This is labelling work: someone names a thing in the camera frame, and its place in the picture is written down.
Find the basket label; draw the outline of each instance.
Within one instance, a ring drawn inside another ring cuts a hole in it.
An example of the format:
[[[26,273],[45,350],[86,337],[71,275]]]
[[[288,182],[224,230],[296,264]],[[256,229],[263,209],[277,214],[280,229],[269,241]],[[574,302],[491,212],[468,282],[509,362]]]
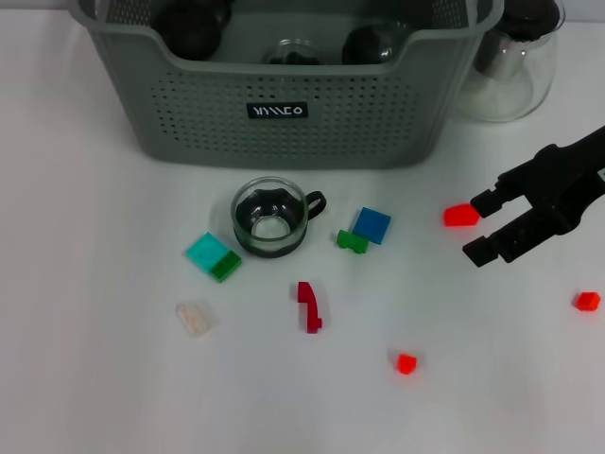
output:
[[[246,104],[248,118],[252,120],[307,118],[306,102],[249,102]]]

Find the green block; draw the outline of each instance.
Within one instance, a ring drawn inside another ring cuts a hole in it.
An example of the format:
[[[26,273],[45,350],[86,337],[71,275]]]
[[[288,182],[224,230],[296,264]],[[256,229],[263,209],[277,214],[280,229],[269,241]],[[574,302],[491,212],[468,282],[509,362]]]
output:
[[[342,249],[351,249],[354,253],[366,253],[370,241],[361,236],[341,230],[338,232],[337,245]]]
[[[220,261],[210,270],[210,274],[218,281],[223,282],[231,274],[237,270],[242,264],[242,257],[229,251],[227,255],[220,259]]]

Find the glass jar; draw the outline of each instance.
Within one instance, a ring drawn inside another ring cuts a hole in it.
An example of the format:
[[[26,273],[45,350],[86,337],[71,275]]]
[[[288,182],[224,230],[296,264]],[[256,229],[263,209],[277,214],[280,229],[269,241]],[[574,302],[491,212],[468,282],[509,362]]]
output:
[[[511,121],[538,109],[555,77],[556,32],[565,19],[559,0],[507,0],[485,34],[458,99],[465,115]]]

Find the small red block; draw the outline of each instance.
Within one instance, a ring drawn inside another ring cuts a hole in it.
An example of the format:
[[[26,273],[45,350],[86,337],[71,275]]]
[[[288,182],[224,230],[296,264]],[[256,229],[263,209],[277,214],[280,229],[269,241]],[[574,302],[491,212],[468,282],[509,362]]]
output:
[[[418,359],[410,355],[400,355],[397,358],[397,370],[404,375],[410,375],[416,370]]]
[[[579,310],[593,312],[598,309],[598,304],[601,302],[601,297],[595,292],[584,292],[578,297],[576,307]]]
[[[452,206],[443,213],[445,227],[474,227],[481,216],[470,203]]]

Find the glass cup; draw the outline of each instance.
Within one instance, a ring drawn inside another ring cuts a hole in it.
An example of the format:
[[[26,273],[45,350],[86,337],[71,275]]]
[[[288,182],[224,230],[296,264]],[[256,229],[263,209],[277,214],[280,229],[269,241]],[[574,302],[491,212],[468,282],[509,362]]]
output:
[[[249,253],[282,257],[303,242],[309,220],[320,214],[326,203],[319,191],[304,195],[297,185],[283,178],[252,180],[233,198],[235,237]]]

